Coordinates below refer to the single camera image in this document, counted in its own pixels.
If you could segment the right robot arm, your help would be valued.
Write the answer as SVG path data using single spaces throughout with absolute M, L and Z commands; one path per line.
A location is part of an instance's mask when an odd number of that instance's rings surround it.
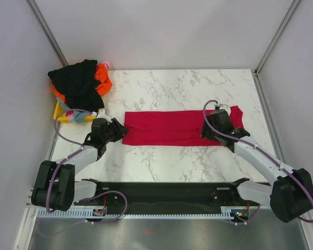
M 234 154 L 245 159 L 268 181 L 268 185 L 242 179 L 228 192 L 234 205 L 245 200 L 269 207 L 278 219 L 290 222 L 298 218 L 313 223 L 313 184 L 309 172 L 278 160 L 241 127 L 234 127 L 226 110 L 203 115 L 201 136 L 215 139 Z

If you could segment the crimson red t shirt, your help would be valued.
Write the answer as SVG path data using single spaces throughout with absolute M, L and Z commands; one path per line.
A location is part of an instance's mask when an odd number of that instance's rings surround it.
M 127 111 L 124 127 L 129 129 L 122 143 L 130 146 L 220 146 L 215 139 L 201 137 L 202 110 Z

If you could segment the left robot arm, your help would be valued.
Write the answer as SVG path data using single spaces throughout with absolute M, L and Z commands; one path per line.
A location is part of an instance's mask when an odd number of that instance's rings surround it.
M 106 152 L 108 143 L 122 140 L 129 129 L 116 118 L 96 118 L 91 124 L 79 149 L 57 161 L 45 160 L 39 171 L 31 194 L 31 204 L 43 207 L 48 213 L 67 211 L 74 203 L 75 175 L 98 161 Z

